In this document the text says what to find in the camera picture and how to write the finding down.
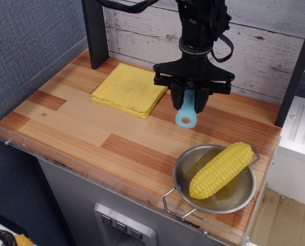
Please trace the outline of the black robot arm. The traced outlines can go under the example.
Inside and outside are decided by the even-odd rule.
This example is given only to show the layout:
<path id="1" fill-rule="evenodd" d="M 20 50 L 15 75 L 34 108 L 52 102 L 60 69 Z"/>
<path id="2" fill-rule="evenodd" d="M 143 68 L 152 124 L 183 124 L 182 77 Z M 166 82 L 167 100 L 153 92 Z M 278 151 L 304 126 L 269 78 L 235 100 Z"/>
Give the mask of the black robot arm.
<path id="1" fill-rule="evenodd" d="M 179 48 L 182 57 L 176 61 L 155 64 L 154 84 L 166 86 L 171 92 L 173 107 L 181 109 L 185 90 L 193 90 L 194 110 L 201 113 L 213 93 L 230 94 L 235 75 L 213 65 L 208 56 L 214 55 L 218 40 L 234 49 L 223 34 L 229 30 L 231 16 L 224 1 L 178 1 L 182 34 Z"/>

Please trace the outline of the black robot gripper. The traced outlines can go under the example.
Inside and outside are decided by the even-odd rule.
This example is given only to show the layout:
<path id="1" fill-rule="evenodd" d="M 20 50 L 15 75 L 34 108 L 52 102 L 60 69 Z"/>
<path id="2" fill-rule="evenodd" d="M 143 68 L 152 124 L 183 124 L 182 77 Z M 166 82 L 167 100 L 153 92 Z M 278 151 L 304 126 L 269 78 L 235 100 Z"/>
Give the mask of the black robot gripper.
<path id="1" fill-rule="evenodd" d="M 209 95 L 230 94 L 233 73 L 213 65 L 208 57 L 183 55 L 176 61 L 159 63 L 153 66 L 154 84 L 170 88 L 173 107 L 181 109 L 185 89 L 194 89 L 194 109 L 203 112 Z"/>

